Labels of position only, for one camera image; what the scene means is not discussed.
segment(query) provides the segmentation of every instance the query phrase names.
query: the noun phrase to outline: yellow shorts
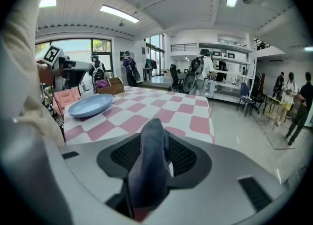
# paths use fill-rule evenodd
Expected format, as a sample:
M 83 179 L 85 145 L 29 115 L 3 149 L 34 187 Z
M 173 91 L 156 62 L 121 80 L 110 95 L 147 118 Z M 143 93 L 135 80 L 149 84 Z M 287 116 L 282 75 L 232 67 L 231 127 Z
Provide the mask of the yellow shorts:
M 291 109 L 292 104 L 289 102 L 283 102 L 283 108 L 290 110 Z

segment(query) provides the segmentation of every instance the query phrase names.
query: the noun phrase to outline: sky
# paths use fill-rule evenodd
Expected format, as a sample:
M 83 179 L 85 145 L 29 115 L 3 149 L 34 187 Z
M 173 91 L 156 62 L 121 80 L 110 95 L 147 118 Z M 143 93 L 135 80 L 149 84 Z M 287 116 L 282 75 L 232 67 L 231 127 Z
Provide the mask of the sky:
M 63 49 L 63 52 L 68 51 L 76 51 L 76 50 L 90 50 L 91 47 L 88 45 L 91 44 L 91 40 L 63 40 L 63 41 L 56 41 L 52 43 L 53 45 L 56 45 L 57 47 L 60 47 Z M 40 53 L 36 55 L 36 59 L 41 58 L 44 56 L 44 54 L 47 52 L 49 46 L 47 46 L 46 49 L 43 49 Z

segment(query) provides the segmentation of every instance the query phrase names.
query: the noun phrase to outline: pink chair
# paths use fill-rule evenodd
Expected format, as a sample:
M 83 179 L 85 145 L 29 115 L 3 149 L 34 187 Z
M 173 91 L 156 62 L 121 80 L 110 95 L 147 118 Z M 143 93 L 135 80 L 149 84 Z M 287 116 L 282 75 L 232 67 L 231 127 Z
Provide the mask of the pink chair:
M 66 105 L 80 100 L 78 88 L 71 88 L 70 90 L 56 92 L 54 93 L 54 96 L 59 102 L 59 104 L 61 105 L 63 116 L 64 116 L 64 108 Z M 61 116 L 60 109 L 54 99 L 53 99 L 53 110 L 59 116 Z

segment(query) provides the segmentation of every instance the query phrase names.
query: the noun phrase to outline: white tile floor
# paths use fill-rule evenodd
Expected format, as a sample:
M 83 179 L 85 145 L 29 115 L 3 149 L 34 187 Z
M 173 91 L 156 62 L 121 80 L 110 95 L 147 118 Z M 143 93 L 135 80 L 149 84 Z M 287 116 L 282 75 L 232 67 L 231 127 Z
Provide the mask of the white tile floor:
M 299 168 L 309 164 L 313 155 L 313 133 L 303 128 L 295 143 L 287 145 L 285 135 L 291 124 L 287 120 L 281 127 L 275 126 L 268 118 L 253 110 L 252 116 L 245 117 L 245 111 L 236 105 L 214 101 L 212 118 L 215 143 L 242 152 L 268 170 L 284 183 Z

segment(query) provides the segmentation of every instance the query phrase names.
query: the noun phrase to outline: beige cloth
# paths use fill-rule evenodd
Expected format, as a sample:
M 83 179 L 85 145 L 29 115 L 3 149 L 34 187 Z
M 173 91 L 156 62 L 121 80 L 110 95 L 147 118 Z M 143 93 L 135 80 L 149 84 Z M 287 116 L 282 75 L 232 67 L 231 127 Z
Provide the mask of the beige cloth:
M 30 92 L 18 118 L 33 125 L 42 135 L 64 146 L 61 130 L 40 102 L 40 81 L 35 63 L 35 31 L 40 0 L 18 0 L 12 7 L 4 26 L 4 45 L 30 84 Z

